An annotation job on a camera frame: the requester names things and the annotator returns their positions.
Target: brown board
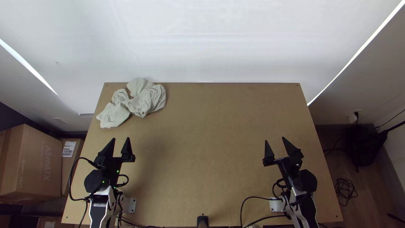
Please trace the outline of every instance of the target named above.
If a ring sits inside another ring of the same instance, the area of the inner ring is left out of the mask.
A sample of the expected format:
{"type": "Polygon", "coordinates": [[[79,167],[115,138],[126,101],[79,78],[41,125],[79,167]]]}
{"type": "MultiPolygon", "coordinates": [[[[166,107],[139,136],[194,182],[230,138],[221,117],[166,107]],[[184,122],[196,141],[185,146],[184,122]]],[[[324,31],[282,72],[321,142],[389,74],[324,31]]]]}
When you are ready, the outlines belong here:
{"type": "MultiPolygon", "coordinates": [[[[137,198],[136,210],[123,217],[155,226],[195,226],[209,216],[210,226],[239,226],[242,201],[248,196],[272,197],[281,178],[277,166],[263,167],[264,141],[275,157],[287,156],[281,137],[304,154],[302,169],[318,179],[314,193],[320,223],[342,221],[329,170],[299,84],[290,83],[162,83],[166,107],[145,118],[132,115],[116,128],[101,129],[95,118],[113,93],[126,83],[105,83],[81,155],[94,160],[114,137],[114,155],[127,137],[134,163],[120,171],[130,178],[121,190],[137,198]]],[[[74,198],[87,196],[84,178],[93,169],[78,163],[72,184],[74,198]]],[[[79,223],[85,203],[67,200],[63,223],[79,223]]],[[[269,202],[249,199],[243,224],[276,215],[269,202]]],[[[83,224],[89,224],[86,215],[83,224]]],[[[259,225],[291,224],[283,217],[259,225]]]]}

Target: crumpled white towel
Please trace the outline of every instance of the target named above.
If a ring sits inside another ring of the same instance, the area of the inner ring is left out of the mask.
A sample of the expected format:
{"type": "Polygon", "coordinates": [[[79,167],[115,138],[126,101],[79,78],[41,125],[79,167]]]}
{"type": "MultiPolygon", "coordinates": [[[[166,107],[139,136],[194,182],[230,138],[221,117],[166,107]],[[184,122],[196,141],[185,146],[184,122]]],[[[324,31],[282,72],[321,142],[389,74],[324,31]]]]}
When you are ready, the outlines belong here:
{"type": "Polygon", "coordinates": [[[114,92],[104,110],[96,116],[101,128],[112,128],[122,124],[130,115],[145,117],[149,113],[158,111],[166,105],[166,90],[162,85],[143,78],[130,81],[127,88],[131,92],[130,99],[125,89],[114,92]]]}

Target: barcode label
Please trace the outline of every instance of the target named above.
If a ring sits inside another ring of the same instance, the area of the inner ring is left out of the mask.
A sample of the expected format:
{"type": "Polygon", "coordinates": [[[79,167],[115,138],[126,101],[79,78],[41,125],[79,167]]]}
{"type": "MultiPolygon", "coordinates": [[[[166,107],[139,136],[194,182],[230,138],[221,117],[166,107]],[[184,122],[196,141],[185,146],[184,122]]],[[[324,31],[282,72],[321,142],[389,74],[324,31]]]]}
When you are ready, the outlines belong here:
{"type": "Polygon", "coordinates": [[[73,155],[73,150],[64,149],[62,152],[62,157],[71,157],[73,155]]]}
{"type": "Polygon", "coordinates": [[[76,142],[66,141],[62,150],[62,157],[72,157],[76,142]]]}

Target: cable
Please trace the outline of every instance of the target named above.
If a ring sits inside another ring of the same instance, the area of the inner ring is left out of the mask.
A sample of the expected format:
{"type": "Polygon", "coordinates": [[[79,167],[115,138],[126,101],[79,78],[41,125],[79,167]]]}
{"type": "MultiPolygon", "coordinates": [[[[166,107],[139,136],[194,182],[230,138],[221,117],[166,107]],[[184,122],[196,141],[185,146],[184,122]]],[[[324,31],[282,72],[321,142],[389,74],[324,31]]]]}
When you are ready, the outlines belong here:
{"type": "Polygon", "coordinates": [[[395,215],[393,215],[393,214],[388,213],[387,215],[388,215],[388,217],[391,217],[391,218],[395,219],[396,221],[399,221],[399,222],[405,223],[405,221],[404,221],[404,220],[402,220],[402,219],[398,218],[397,216],[395,216],[395,215]]]}
{"type": "Polygon", "coordinates": [[[339,201],[339,204],[342,206],[347,206],[347,204],[349,203],[349,200],[351,198],[356,198],[358,196],[356,189],[354,188],[353,182],[349,179],[343,179],[343,178],[339,178],[336,180],[336,184],[335,184],[335,192],[336,192],[336,196],[342,196],[343,198],[345,198],[347,201],[345,204],[342,204],[339,201]]]}
{"type": "Polygon", "coordinates": [[[135,224],[135,223],[132,223],[132,222],[129,222],[129,221],[123,219],[122,217],[119,218],[119,217],[117,216],[117,218],[118,218],[119,220],[125,222],[125,223],[128,223],[128,224],[130,224],[130,225],[132,225],[132,226],[140,227],[140,228],[160,228],[159,226],[154,226],[154,225],[147,225],[147,226],[137,225],[137,224],[135,224]]]}
{"type": "Polygon", "coordinates": [[[341,136],[336,140],[335,144],[333,144],[332,149],[324,149],[324,150],[323,150],[324,152],[329,152],[329,153],[326,153],[326,154],[325,154],[325,157],[328,156],[330,153],[332,153],[332,152],[335,151],[335,150],[340,150],[340,151],[344,151],[344,150],[345,150],[345,148],[336,148],[336,146],[338,145],[338,142],[339,142],[341,139],[343,139],[343,137],[344,137],[344,135],[341,135],[341,136]]]}
{"type": "Polygon", "coordinates": [[[82,222],[83,222],[83,220],[84,220],[84,217],[86,216],[87,207],[88,207],[88,202],[87,202],[87,201],[85,201],[85,202],[86,202],[86,209],[84,210],[83,216],[81,217],[79,226],[78,226],[77,228],[80,228],[80,227],[81,227],[81,224],[82,224],[82,222]]]}
{"type": "Polygon", "coordinates": [[[244,226],[243,228],[249,227],[249,226],[251,226],[251,225],[253,225],[253,224],[255,224],[255,223],[258,223],[258,222],[260,222],[260,221],[262,221],[262,220],[265,220],[265,219],[277,218],[277,217],[287,217],[287,216],[286,216],[286,215],[273,215],[273,216],[263,217],[263,218],[261,218],[261,219],[258,219],[258,220],[256,220],[256,221],[254,221],[254,222],[249,223],[249,225],[244,226]]]}
{"type": "Polygon", "coordinates": [[[81,220],[80,220],[80,223],[79,223],[78,228],[81,227],[81,224],[82,224],[82,222],[83,222],[83,220],[84,220],[84,217],[86,216],[87,208],[88,208],[88,206],[89,206],[88,203],[90,202],[89,198],[90,198],[91,196],[93,196],[93,194],[94,194],[94,193],[91,193],[89,196],[87,196],[87,197],[85,197],[85,198],[80,198],[80,199],[74,199],[74,198],[72,197],[72,176],[73,176],[73,171],[74,171],[74,169],[75,169],[75,167],[76,167],[76,165],[77,165],[77,162],[78,162],[80,159],[86,160],[86,161],[87,161],[88,163],[90,163],[92,166],[95,165],[94,162],[90,161],[89,159],[87,159],[87,158],[85,158],[85,157],[79,157],[79,158],[73,163],[73,166],[72,166],[72,168],[71,168],[71,170],[70,170],[70,174],[69,174],[69,197],[70,197],[70,199],[71,199],[72,201],[80,201],[80,200],[82,200],[82,201],[86,202],[86,209],[84,210],[84,213],[83,213],[83,216],[82,216],[82,218],[81,218],[81,220]]]}
{"type": "Polygon", "coordinates": [[[128,223],[128,224],[130,224],[130,225],[132,225],[132,226],[136,226],[136,227],[140,227],[140,228],[146,228],[146,227],[143,226],[143,225],[137,225],[137,224],[134,224],[134,223],[132,223],[132,222],[128,222],[127,220],[123,219],[122,217],[119,218],[119,217],[117,216],[117,218],[118,218],[118,220],[123,221],[124,223],[128,223]]]}
{"type": "Polygon", "coordinates": [[[380,125],[380,126],[377,126],[377,127],[375,128],[375,131],[378,131],[378,130],[380,129],[380,127],[386,125],[387,123],[389,123],[389,122],[390,122],[391,120],[393,120],[395,117],[399,116],[399,114],[403,113],[404,111],[405,111],[405,109],[403,109],[402,111],[400,111],[398,114],[396,114],[396,115],[395,115],[393,118],[391,118],[389,121],[383,123],[383,124],[380,125]]]}
{"type": "Polygon", "coordinates": [[[126,177],[126,178],[127,178],[127,182],[124,182],[124,183],[122,183],[122,184],[117,184],[116,187],[123,187],[123,186],[127,185],[128,182],[130,181],[130,178],[129,178],[127,175],[125,175],[125,174],[120,174],[120,175],[118,175],[118,177],[120,177],[120,176],[126,177]]]}
{"type": "Polygon", "coordinates": [[[272,198],[264,198],[264,197],[260,197],[260,196],[249,196],[248,198],[246,198],[246,199],[243,201],[242,205],[240,206],[240,227],[242,227],[242,209],[243,209],[243,205],[245,204],[246,200],[251,199],[251,198],[264,199],[264,200],[269,200],[269,201],[270,201],[270,200],[281,200],[281,199],[279,199],[279,198],[277,198],[277,199],[272,199],[272,198]]]}
{"type": "Polygon", "coordinates": [[[273,184],[273,187],[271,188],[271,190],[273,191],[273,196],[276,197],[278,200],[283,200],[282,198],[280,198],[280,197],[278,197],[278,196],[275,195],[274,187],[275,187],[276,185],[277,185],[277,182],[274,183],[274,184],[273,184]]]}
{"type": "Polygon", "coordinates": [[[89,159],[87,159],[87,158],[85,158],[85,157],[79,157],[79,158],[73,163],[73,166],[72,166],[72,168],[71,168],[71,170],[70,170],[70,174],[69,174],[69,197],[70,197],[70,199],[71,199],[72,201],[80,201],[80,200],[87,201],[87,200],[88,200],[88,198],[74,199],[74,198],[72,197],[72,176],[73,176],[73,171],[74,171],[74,169],[75,169],[75,167],[76,167],[76,165],[77,165],[77,162],[78,162],[80,159],[86,160],[86,161],[89,162],[91,165],[92,165],[92,163],[93,163],[92,161],[90,161],[89,159]]]}

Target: light strip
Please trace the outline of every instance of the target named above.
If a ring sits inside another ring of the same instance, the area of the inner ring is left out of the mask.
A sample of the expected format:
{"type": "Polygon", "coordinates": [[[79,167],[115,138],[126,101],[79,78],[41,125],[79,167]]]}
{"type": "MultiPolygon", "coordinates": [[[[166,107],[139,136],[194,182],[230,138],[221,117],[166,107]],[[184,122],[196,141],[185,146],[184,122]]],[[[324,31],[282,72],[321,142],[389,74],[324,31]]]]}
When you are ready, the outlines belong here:
{"type": "Polygon", "coordinates": [[[18,54],[12,47],[6,44],[2,39],[0,39],[0,45],[7,50],[16,60],[18,60],[25,68],[31,72],[35,77],[37,77],[44,85],[46,85],[52,92],[58,95],[54,89],[48,84],[47,81],[20,55],[18,54]]]}
{"type": "Polygon", "coordinates": [[[346,64],[345,67],[336,75],[332,81],[326,87],[318,94],[316,95],[310,102],[307,103],[309,106],[316,98],[319,97],[319,95],[326,90],[326,88],[332,84],[332,82],[350,65],[351,62],[364,50],[364,48],[367,47],[367,45],[376,37],[376,35],[388,24],[388,22],[397,14],[397,12],[404,6],[405,0],[402,0],[396,7],[395,9],[388,15],[387,19],[383,21],[383,23],[380,25],[380,27],[377,28],[377,30],[368,38],[368,40],[363,44],[363,46],[360,47],[360,49],[354,54],[354,56],[350,59],[350,61],[346,64]]]}

